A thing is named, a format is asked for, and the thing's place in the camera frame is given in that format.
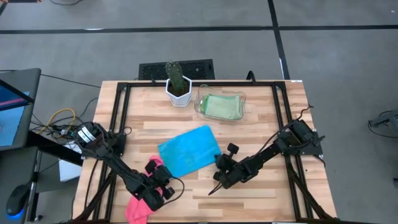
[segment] wooden tabletop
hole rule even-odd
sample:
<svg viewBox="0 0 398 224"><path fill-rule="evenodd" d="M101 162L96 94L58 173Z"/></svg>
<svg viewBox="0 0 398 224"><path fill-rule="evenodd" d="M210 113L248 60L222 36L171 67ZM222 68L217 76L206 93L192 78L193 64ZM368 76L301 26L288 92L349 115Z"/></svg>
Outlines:
<svg viewBox="0 0 398 224"><path fill-rule="evenodd" d="M116 85L116 81L103 82L99 93L94 122L100 123L104 128L109 127ZM302 109L308 106L307 97L302 82L286 81L286 86L294 119ZM244 118L235 125L199 119L193 109L197 87L193 87L193 100L186 108L173 107L163 87L133 87L126 120L126 126L132 128L132 133L127 136L123 161L129 167L143 171L150 156L159 155L158 144L205 124L210 126L222 152L227 152L226 146L232 142L239 146L239 152L234 156L237 161L253 155L279 129L272 90L268 86L234 86L222 87L222 89L243 91L247 95ZM287 124L281 92L279 92L279 98L284 123ZM123 99L122 93L118 121ZM304 113L303 119L313 128L309 111ZM327 213L335 216L336 212L323 164L313 156L302 156L302 160L309 191ZM88 180L94 163L94 159L87 159L83 163L73 207L74 217L77 217L83 210ZM89 201L98 189L101 165L99 162L95 169L93 183L89 191ZM249 182L238 183L228 190L221 189L213 195L207 196L208 192L217 184L212 178L215 171L216 167L212 164L182 177L185 191L181 198L156 211L149 217L148 222L295 220L287 171L284 158L281 155L266 162L258 176ZM182 189L181 183L173 180L170 185L175 189L175 196L177 196ZM297 192L301 213L305 217L302 194L299 189ZM106 192L101 203L99 217L104 217L107 198L108 193ZM124 211L130 198L131 194L118 177L111 222L126 222Z"/></svg>

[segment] concrete floor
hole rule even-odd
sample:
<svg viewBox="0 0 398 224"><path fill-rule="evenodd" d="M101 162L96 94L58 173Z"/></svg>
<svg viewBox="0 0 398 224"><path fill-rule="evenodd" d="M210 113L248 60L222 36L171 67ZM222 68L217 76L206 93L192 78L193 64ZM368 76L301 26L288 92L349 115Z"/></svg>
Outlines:
<svg viewBox="0 0 398 224"><path fill-rule="evenodd" d="M280 26L398 24L397 1L277 0L275 8ZM271 24L267 1L261 0L84 0L69 7L44 1L9 4L0 17L0 30ZM398 189L392 184L398 177L398 140L371 134L366 126L380 112L397 109L398 30L281 36L290 77L304 81L315 126L326 135L322 145L338 216L398 223ZM218 79L244 78L248 70L257 79L282 78L273 31L0 35L0 49L0 69L39 67L47 75L94 85L132 80L140 63L170 59L212 58ZM42 77L34 113L42 122L60 108L80 114L98 92ZM83 119L92 119L94 110L95 102ZM43 167L52 160L43 159ZM58 167L46 176L61 191L41 196L41 223L66 220L76 181L59 184ZM59 206L51 207L49 200Z"/></svg>

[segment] black mouse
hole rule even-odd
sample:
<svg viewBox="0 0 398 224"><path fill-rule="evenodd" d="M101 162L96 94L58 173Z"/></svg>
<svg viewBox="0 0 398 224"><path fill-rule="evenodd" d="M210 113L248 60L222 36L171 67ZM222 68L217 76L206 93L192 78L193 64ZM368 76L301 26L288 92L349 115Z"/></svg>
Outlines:
<svg viewBox="0 0 398 224"><path fill-rule="evenodd" d="M12 191L6 205L9 218L19 218L29 196L29 191L30 188L27 184L19 185Z"/></svg>

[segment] white hexagonal pot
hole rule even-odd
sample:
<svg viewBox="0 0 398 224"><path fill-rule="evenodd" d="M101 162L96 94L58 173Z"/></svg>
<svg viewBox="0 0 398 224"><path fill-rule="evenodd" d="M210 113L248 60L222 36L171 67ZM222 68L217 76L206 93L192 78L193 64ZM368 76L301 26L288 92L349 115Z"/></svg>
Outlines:
<svg viewBox="0 0 398 224"><path fill-rule="evenodd" d="M189 92L184 94L184 95L182 95L182 96L179 96L179 97L174 96L173 94L171 94L167 90L168 87L169 87L169 84L171 83L171 81L170 81L170 79L168 79L166 81L166 89L165 89L166 93L168 94L168 96L170 98L170 101L172 102L173 106L176 106L176 107L186 107L189 104L189 102L191 101L191 98L192 98L192 80L187 78L187 77L185 77L185 76L183 76L183 78L189 84Z"/></svg>

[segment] pink towel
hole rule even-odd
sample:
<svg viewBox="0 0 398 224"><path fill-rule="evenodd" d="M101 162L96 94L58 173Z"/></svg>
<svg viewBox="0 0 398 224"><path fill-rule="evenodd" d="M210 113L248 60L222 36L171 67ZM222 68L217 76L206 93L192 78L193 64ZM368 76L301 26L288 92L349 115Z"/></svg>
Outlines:
<svg viewBox="0 0 398 224"><path fill-rule="evenodd" d="M159 165L163 165L163 161L159 156L151 156L150 161L153 160L156 162L156 167ZM129 203L127 204L126 211L124 212L126 219L130 224L146 224L148 216L152 214L153 211L148 207L143 199L138 201L135 197L131 197Z"/></svg>

